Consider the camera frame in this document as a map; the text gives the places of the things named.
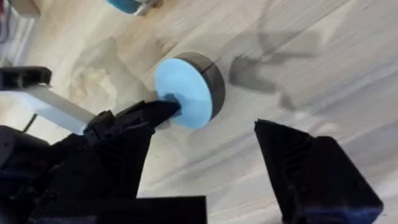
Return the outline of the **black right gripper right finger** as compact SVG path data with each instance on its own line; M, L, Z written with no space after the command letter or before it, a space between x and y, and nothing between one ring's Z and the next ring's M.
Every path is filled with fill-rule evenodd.
M264 119L254 131L283 223L374 223L384 210L332 137Z

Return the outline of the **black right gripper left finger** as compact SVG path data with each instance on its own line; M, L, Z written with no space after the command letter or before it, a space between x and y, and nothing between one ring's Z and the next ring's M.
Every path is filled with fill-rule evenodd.
M151 137L179 110L175 101L140 101L95 116L83 135L50 146L49 168L30 188L33 198L135 198Z

